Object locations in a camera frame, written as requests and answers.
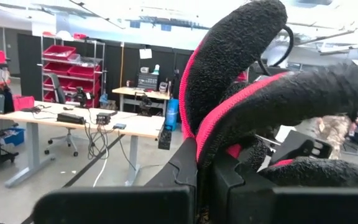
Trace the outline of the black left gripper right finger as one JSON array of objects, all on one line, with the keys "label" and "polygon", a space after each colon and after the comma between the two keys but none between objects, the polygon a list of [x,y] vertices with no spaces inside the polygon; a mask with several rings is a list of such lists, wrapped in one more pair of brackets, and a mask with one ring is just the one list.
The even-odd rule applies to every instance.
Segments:
[{"label": "black left gripper right finger", "polygon": [[211,186],[212,224],[358,224],[358,189],[278,187],[229,154]]}]

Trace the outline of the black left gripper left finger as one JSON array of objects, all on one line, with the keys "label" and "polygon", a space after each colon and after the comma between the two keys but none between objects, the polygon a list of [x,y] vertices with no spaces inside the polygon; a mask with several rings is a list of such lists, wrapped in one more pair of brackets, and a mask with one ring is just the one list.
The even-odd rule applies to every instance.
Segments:
[{"label": "black left gripper left finger", "polygon": [[43,196],[34,224],[194,224],[196,141],[187,138],[144,186],[70,187]]}]

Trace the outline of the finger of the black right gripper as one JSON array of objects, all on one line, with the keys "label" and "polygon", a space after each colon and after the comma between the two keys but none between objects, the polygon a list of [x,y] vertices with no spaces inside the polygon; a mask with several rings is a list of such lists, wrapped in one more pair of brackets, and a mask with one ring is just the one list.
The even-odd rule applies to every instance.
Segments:
[{"label": "finger of the black right gripper", "polygon": [[281,145],[275,147],[271,155],[270,164],[274,165],[280,161],[294,159],[296,157],[314,157],[327,159],[333,151],[330,143],[313,138],[298,131],[290,131]]}]

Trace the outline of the red and black garden glove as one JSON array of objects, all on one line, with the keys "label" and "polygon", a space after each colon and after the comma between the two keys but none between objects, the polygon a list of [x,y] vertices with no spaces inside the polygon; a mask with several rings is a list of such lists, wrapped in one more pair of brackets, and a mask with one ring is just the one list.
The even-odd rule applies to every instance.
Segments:
[{"label": "red and black garden glove", "polygon": [[284,28],[280,0],[240,6],[216,23],[194,51],[180,83],[185,135],[197,142],[200,186],[214,160],[249,150],[249,165],[281,186],[358,187],[358,165],[300,157],[261,168],[267,152],[260,136],[327,115],[351,118],[358,109],[358,64],[348,61],[312,71],[284,72],[254,83],[237,81]]}]

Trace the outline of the long wooden desk grey legs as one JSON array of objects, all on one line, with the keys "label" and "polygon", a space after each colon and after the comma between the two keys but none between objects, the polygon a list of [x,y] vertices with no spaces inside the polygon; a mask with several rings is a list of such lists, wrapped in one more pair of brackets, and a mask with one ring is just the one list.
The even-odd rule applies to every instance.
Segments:
[{"label": "long wooden desk grey legs", "polygon": [[[32,115],[29,112],[15,111],[8,114],[0,114],[0,119],[8,119],[14,121],[20,121],[27,123],[27,158],[28,165],[26,168],[19,171],[5,182],[7,188],[16,186],[21,182],[34,175],[40,169],[50,164],[55,159],[54,154],[49,154],[44,158],[40,157],[39,147],[39,124],[49,126],[59,126],[63,128],[83,129],[82,124],[63,123],[57,121],[57,114],[64,112],[65,105],[58,103],[48,103],[42,101],[36,101],[35,106],[43,106],[43,110],[37,114]],[[127,135],[131,137],[131,145],[129,152],[129,170],[127,174],[127,180],[125,185],[131,186],[138,174],[139,165],[137,164],[137,148],[138,140],[140,137],[157,139],[160,130],[163,128],[165,119],[160,116],[139,116],[135,113],[126,113],[119,111],[112,117],[112,121],[104,126],[101,130],[107,132],[116,132],[119,137]],[[125,129],[113,129],[116,123],[122,123],[126,125]]]}]

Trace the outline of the blue barrel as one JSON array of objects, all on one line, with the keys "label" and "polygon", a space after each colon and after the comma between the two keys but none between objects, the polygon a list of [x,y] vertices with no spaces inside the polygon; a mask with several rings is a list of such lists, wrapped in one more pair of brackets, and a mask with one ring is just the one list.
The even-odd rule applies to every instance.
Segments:
[{"label": "blue barrel", "polygon": [[172,131],[177,127],[178,100],[172,98],[168,101],[167,111],[165,113],[165,127]]}]

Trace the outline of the small black device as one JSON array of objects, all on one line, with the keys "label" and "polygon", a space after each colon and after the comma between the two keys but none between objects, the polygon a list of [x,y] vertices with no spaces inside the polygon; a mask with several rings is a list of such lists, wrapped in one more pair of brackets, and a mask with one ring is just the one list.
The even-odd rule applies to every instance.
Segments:
[{"label": "small black device", "polygon": [[111,117],[116,115],[117,111],[113,111],[110,113],[98,113],[96,115],[96,124],[98,125],[107,125],[110,123]]}]

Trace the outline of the small wooden desk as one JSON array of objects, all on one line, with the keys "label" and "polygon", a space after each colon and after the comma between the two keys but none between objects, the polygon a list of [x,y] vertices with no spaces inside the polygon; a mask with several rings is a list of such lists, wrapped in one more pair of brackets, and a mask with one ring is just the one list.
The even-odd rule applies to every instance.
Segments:
[{"label": "small wooden desk", "polygon": [[165,116],[167,111],[167,103],[170,100],[170,95],[168,93],[161,93],[159,91],[143,91],[138,90],[136,88],[131,87],[120,87],[111,90],[112,93],[116,93],[119,95],[119,109],[120,111],[124,111],[124,105],[140,105],[137,100],[127,99],[125,95],[131,96],[142,96],[146,95],[149,98],[163,100],[163,103],[152,103],[153,108],[160,108],[162,109],[162,116]]}]

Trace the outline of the black tool chest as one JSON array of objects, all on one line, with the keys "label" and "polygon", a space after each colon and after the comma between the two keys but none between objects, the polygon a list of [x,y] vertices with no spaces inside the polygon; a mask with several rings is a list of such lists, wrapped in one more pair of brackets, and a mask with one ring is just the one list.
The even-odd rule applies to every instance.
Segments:
[{"label": "black tool chest", "polygon": [[153,73],[139,73],[137,77],[137,87],[157,91],[159,75]]}]

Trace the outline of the flat black box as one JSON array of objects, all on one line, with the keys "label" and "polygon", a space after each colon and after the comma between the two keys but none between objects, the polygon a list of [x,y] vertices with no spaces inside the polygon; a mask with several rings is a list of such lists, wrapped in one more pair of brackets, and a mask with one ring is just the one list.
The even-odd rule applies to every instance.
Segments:
[{"label": "flat black box", "polygon": [[70,113],[59,113],[57,114],[57,121],[63,123],[72,123],[72,124],[85,124],[86,121],[84,117],[77,116]]}]

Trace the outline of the grey office chair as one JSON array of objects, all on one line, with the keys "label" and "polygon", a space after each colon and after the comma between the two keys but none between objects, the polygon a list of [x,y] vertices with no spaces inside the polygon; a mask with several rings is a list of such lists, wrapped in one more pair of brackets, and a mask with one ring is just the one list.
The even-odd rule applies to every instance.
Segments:
[{"label": "grey office chair", "polygon": [[[53,85],[53,92],[55,94],[54,102],[65,105],[67,103],[66,95],[63,91],[63,88],[60,84],[57,75],[50,73],[48,76],[51,79]],[[50,154],[50,149],[52,147],[55,147],[59,144],[62,144],[63,142],[66,142],[68,147],[73,147],[73,156],[77,157],[78,148],[75,145],[75,139],[81,139],[81,137],[72,135],[71,133],[72,130],[73,128],[67,128],[67,134],[65,136],[57,136],[57,137],[50,138],[48,140],[48,147],[46,148],[46,150],[44,150],[44,154],[45,155]]]}]

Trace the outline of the shelf rack with red bins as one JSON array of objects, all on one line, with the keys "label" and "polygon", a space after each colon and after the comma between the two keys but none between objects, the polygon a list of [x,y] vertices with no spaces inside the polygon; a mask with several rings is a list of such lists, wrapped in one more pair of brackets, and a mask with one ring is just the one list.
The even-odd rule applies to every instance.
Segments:
[{"label": "shelf rack with red bins", "polygon": [[53,79],[67,101],[97,108],[106,96],[106,43],[85,34],[43,32],[40,36],[42,100],[56,102]]}]

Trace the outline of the blue storage bin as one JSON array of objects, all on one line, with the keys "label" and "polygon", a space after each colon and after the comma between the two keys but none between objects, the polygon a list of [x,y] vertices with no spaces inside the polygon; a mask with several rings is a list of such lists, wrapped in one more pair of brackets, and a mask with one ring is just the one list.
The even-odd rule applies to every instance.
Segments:
[{"label": "blue storage bin", "polygon": [[23,128],[9,128],[5,129],[1,135],[1,144],[13,144],[18,146],[24,142],[25,129]]}]

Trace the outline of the red box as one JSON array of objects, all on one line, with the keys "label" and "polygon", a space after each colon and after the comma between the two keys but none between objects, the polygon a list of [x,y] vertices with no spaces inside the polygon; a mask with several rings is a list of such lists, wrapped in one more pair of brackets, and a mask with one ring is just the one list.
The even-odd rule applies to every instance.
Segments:
[{"label": "red box", "polygon": [[13,95],[13,105],[15,111],[29,109],[34,107],[35,99],[33,96]]}]

